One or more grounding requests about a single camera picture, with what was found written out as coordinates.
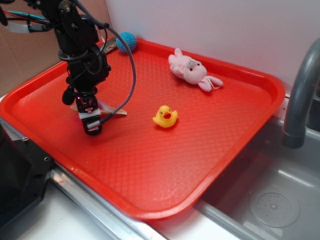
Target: gray faucet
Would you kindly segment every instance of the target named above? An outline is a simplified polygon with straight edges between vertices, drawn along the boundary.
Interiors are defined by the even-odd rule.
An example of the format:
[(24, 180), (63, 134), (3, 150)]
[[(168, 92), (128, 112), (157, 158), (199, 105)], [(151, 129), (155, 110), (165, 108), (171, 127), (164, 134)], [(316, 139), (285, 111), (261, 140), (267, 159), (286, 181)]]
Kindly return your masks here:
[(282, 144), (300, 148), (306, 126), (320, 131), (320, 38), (307, 52), (296, 76), (282, 129)]

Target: tray rim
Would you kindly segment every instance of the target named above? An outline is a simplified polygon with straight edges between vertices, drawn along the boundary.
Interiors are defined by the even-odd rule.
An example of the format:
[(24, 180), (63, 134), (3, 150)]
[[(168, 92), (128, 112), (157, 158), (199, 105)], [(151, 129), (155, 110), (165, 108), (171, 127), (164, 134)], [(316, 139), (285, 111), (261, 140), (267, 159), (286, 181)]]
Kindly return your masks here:
[[(147, 53), (152, 53), (154, 48), (161, 48), (160, 54), (157, 54), (158, 57), (168, 58), (169, 54), (174, 52), (174, 48), (163, 46), (157, 43), (149, 42), (146, 40), (138, 39), (137, 50)], [(278, 109), (278, 107), (282, 104), (285, 98), (285, 88), (281, 81), (276, 77), (269, 75), (264, 72), (260, 72), (257, 70), (253, 70), (250, 68), (242, 67), (239, 65), (235, 65), (232, 63), (220, 61), (217, 59), (201, 56), (198, 54), (190, 53), (187, 51), (183, 51), (185, 55), (189, 55), (197, 60), (200, 60), (203, 65), (217, 66), (222, 69), (231, 70), (233, 73), (239, 74), (239, 76), (248, 76), (254, 75), (259, 81), (242, 81), (246, 82), (250, 85), (254, 85), (266, 90), (269, 95), (271, 96), (271, 105), (250, 127), (249, 130), (236, 142), (235, 146), (233, 146), (226, 155), (223, 156), (222, 159), (227, 158), (231, 159), (228, 161), (226, 165), (226, 161), (220, 160), (215, 168), (225, 169), (231, 162), (234, 156), (236, 156), (241, 149), (243, 149), (247, 143), (254, 137), (254, 135), (262, 128), (262, 126), (271, 118), (273, 113)], [(104, 197), (107, 201), (106, 194), (102, 194), (105, 191), (108, 192), (108, 196), (116, 196), (117, 201), (112, 201), (111, 203), (114, 204), (117, 208), (124, 211), (126, 214), (138, 218), (141, 220), (154, 220), (154, 219), (163, 219), (169, 216), (175, 215), (182, 210), (192, 206), (200, 197), (200, 195), (214, 182), (216, 177), (213, 178), (214, 169), (212, 169), (207, 176), (201, 181), (201, 183), (180, 203), (177, 205), (170, 207), (165, 210), (159, 211), (148, 211), (144, 209), (140, 209), (133, 204), (130, 204), (130, 201), (125, 199), (123, 196), (119, 195), (109, 186), (104, 185), (102, 182), (94, 178), (93, 176), (86, 174), (85, 169), (83, 169), (80, 165), (73, 162), (71, 159), (66, 157), (62, 152), (57, 150), (54, 147), (51, 147), (50, 144), (46, 143), (43, 140), (42, 136), (37, 135), (36, 133), (32, 132), (29, 128), (23, 125), (18, 119), (16, 119), (11, 113), (12, 107), (17, 104), (21, 99), (32, 93), (34, 90), (39, 89), (40, 87), (44, 86), (48, 82), (48, 75), (52, 75), (52, 78), (56, 78), (61, 74), (66, 72), (67, 63), (60, 62), (53, 67), (45, 70), (44, 72), (40, 73), (39, 75), (33, 77), (29, 81), (23, 83), (22, 85), (18, 86), (10, 93), (8, 93), (0, 102), (0, 116), (3, 117), (8, 123), (10, 123), (14, 128), (16, 128), (19, 132), (23, 135), (28, 136), (28, 138), (35, 141), (41, 148), (43, 148), (47, 152), (52, 152), (54, 150), (54, 154), (52, 154), (53, 158), (56, 159), (65, 159), (66, 161), (63, 162), (63, 168), (70, 169), (71, 167), (74, 169), (70, 173), (77, 177), (80, 181), (83, 181), (86, 185), (92, 188), (95, 192), (100, 193), (102, 197)]]

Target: white wall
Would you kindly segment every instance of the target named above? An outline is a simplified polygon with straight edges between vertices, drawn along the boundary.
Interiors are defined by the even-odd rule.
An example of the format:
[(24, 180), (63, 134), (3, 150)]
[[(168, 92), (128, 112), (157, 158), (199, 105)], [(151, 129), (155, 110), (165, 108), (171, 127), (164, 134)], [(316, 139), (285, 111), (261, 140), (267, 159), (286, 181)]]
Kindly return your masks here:
[(320, 37), (319, 0), (105, 0), (113, 28), (278, 77)]

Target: stuffed bunny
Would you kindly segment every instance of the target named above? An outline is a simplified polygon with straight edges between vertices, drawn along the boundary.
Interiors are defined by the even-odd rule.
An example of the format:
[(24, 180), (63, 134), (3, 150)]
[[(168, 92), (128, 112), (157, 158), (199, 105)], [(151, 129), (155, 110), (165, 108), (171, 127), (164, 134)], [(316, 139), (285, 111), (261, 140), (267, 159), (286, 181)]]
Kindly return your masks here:
[(224, 83), (213, 76), (207, 76), (207, 69), (201, 62), (183, 55), (179, 48), (176, 48), (174, 55), (169, 56), (169, 64), (171, 71), (186, 82), (196, 85), (206, 91), (210, 92), (212, 89), (219, 89)]

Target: black cable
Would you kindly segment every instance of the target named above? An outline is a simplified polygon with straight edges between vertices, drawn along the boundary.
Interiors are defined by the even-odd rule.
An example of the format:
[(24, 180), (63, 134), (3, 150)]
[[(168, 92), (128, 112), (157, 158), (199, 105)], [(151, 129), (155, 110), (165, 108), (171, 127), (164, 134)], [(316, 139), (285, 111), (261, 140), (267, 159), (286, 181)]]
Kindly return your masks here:
[[(107, 31), (106, 31), (106, 29), (104, 28), (103, 30), (104, 30), (104, 32), (105, 32), (105, 36), (107, 36)], [(99, 59), (99, 68), (98, 68), (98, 70), (97, 70), (96, 72), (92, 72), (90, 69), (88, 69), (88, 72), (89, 72), (91, 75), (97, 75), (97, 74), (100, 73), (100, 71), (101, 71), (101, 69), (102, 69), (102, 65), (103, 65), (103, 62), (102, 62), (100, 56), (101, 56), (101, 54), (103, 53), (104, 49), (106, 48), (106, 45), (107, 45), (107, 40), (104, 41), (103, 47), (101, 48), (99, 54), (97, 55), (97, 57), (98, 57), (98, 59)]]
[[(28, 21), (28, 19), (24, 18), (24, 17), (7, 17), (6, 18), (8, 21)], [(47, 21), (41, 21), (41, 20), (30, 20), (31, 22), (37, 23), (37, 24), (41, 24), (44, 26), (49, 25)]]
[(106, 121), (108, 121), (110, 118), (112, 118), (116, 114), (116, 112), (118, 112), (121, 108), (123, 108), (128, 103), (128, 101), (132, 97), (134, 89), (136, 87), (137, 73), (136, 73), (136, 66), (135, 66), (135, 61), (134, 61), (132, 52), (130, 50), (130, 47), (126, 43), (126, 41), (112, 27), (110, 27), (109, 23), (101, 22), (101, 21), (95, 19), (79, 0), (73, 0), (73, 1), (87, 15), (87, 17), (94, 24), (96, 24), (101, 29), (108, 29), (111, 33), (113, 33), (120, 40), (120, 42), (123, 44), (126, 52), (128, 53), (128, 56), (129, 56), (129, 59), (131, 62), (131, 67), (132, 67), (133, 79), (132, 79), (131, 89), (130, 89), (130, 92), (129, 92), (127, 98), (123, 101), (123, 103), (121, 103), (115, 110), (113, 110), (111, 113), (109, 113), (109, 115), (107, 115), (105, 118), (102, 118), (99, 121), (95, 121), (95, 122), (88, 124), (88, 126), (87, 126), (88, 129), (91, 129), (91, 128), (100, 126), (103, 123), (105, 123)]
[[(100, 59), (100, 56), (101, 56), (101, 54), (103, 53), (106, 45), (107, 45), (107, 41), (104, 42), (103, 47), (102, 47), (101, 50), (99, 51), (99, 54), (97, 55), (97, 58), (98, 58), (98, 59)], [(74, 78), (72, 78), (70, 85), (73, 85), (76, 79), (78, 79), (78, 78), (81, 77), (86, 71), (88, 71), (89, 68), (96, 62), (97, 58), (94, 59), (88, 66), (86, 66), (86, 68), (85, 68), (82, 72), (80, 72), (77, 76), (75, 76)]]

